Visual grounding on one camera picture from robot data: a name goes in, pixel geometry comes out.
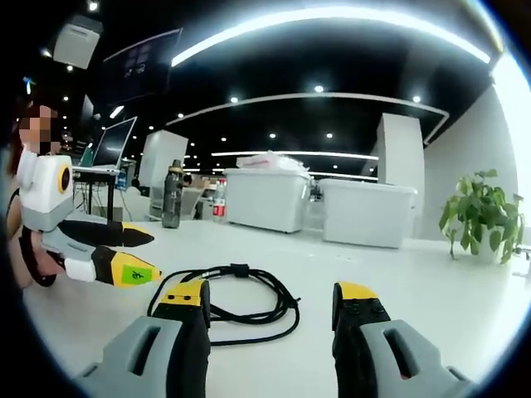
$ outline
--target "projector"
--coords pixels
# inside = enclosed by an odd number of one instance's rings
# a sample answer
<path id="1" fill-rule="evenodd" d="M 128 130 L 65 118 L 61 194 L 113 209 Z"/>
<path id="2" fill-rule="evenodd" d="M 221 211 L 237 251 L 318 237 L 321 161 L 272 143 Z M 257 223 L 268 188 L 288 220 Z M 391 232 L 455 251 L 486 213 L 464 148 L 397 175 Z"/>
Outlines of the projector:
<path id="1" fill-rule="evenodd" d="M 101 22 L 81 15 L 73 16 L 50 46 L 53 60 L 87 69 L 102 32 Z"/>

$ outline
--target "water bottle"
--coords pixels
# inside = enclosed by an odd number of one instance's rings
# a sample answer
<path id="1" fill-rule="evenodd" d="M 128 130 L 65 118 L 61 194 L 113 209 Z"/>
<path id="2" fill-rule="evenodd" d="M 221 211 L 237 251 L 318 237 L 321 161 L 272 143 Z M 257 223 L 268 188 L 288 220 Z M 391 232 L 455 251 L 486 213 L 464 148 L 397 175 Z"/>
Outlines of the water bottle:
<path id="1" fill-rule="evenodd" d="M 181 161 L 173 160 L 164 179 L 163 227 L 179 228 L 181 199 L 183 197 L 183 170 Z"/>
<path id="2" fill-rule="evenodd" d="M 225 206 L 225 186 L 227 182 L 225 178 L 220 178 L 216 185 L 216 194 L 214 195 L 214 207 L 212 208 L 212 214 L 214 221 L 222 222 L 225 219 L 225 212 L 227 207 Z"/>

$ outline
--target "white storage box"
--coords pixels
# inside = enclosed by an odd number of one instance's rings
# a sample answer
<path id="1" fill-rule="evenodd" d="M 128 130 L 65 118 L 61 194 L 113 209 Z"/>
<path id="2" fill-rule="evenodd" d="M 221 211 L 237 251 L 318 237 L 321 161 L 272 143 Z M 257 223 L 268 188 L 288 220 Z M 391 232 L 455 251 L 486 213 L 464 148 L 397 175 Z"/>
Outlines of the white storage box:
<path id="1" fill-rule="evenodd" d="M 291 170 L 228 168 L 227 220 L 268 230 L 302 229 L 309 176 Z"/>
<path id="2" fill-rule="evenodd" d="M 324 240 L 398 248 L 411 226 L 417 191 L 410 187 L 326 179 Z"/>

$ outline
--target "green label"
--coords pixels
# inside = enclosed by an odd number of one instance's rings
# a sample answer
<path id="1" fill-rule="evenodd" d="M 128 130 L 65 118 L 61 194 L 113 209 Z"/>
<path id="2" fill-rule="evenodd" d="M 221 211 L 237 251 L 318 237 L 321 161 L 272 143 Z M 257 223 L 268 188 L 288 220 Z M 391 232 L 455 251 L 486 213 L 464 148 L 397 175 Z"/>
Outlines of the green label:
<path id="1" fill-rule="evenodd" d="M 149 268 L 133 267 L 124 265 L 122 273 L 122 284 L 145 284 L 151 282 L 151 272 Z"/>

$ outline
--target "person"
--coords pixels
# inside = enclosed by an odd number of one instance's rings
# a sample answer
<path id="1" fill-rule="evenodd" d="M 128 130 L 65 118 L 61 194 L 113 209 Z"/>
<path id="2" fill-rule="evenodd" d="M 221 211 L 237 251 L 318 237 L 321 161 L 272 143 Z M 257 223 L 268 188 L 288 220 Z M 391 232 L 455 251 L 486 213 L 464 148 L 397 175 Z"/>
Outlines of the person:
<path id="1" fill-rule="evenodd" d="M 127 195 L 142 195 L 142 192 L 140 191 L 140 181 L 138 178 L 133 178 L 133 181 L 131 181 L 131 187 L 127 188 L 125 193 Z"/>
<path id="2" fill-rule="evenodd" d="M 183 177 L 183 187 L 190 187 L 192 185 L 192 176 L 185 174 Z"/>
<path id="3" fill-rule="evenodd" d="M 16 179 L 18 163 L 23 146 L 37 154 L 53 155 L 61 149 L 61 142 L 57 133 L 52 132 L 51 119 L 56 117 L 56 112 L 43 105 L 29 103 L 22 111 L 20 121 L 12 128 L 11 139 L 8 144 L 7 165 L 3 169 L 7 181 L 7 244 L 8 253 L 13 267 L 13 273 L 21 289 L 31 284 L 32 277 L 22 257 L 22 250 L 18 238 L 22 234 L 22 204 L 19 197 Z M 32 232 L 31 235 L 33 254 L 37 261 L 37 269 L 42 275 L 53 275 L 64 272 L 57 262 L 48 255 L 42 247 L 42 235 Z"/>

